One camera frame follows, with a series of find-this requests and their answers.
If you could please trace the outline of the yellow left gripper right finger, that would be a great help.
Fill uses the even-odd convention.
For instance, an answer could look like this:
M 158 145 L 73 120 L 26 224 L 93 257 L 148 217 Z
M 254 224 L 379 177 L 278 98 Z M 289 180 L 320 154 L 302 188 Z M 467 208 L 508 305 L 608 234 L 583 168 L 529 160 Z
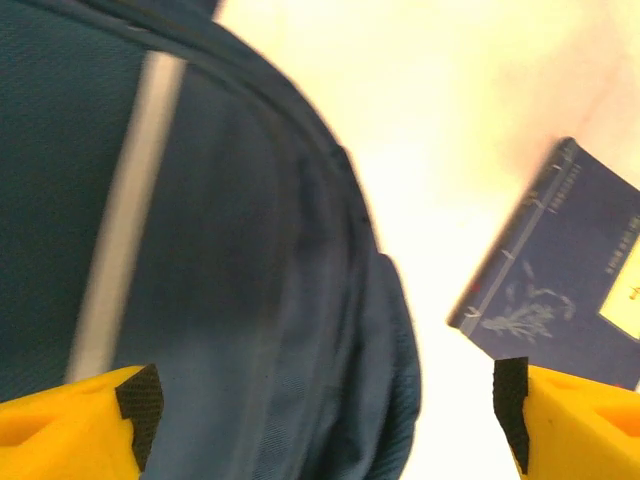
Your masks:
M 639 394 L 533 366 L 494 362 L 494 414 L 519 476 L 638 480 Z

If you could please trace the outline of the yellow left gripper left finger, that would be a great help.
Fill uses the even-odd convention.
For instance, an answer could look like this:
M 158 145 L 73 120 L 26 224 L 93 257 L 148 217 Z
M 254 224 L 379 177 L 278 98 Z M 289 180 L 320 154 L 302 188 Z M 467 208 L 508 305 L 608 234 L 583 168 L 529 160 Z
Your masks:
M 155 365 L 130 366 L 1 404 L 3 479 L 138 479 L 164 398 Z

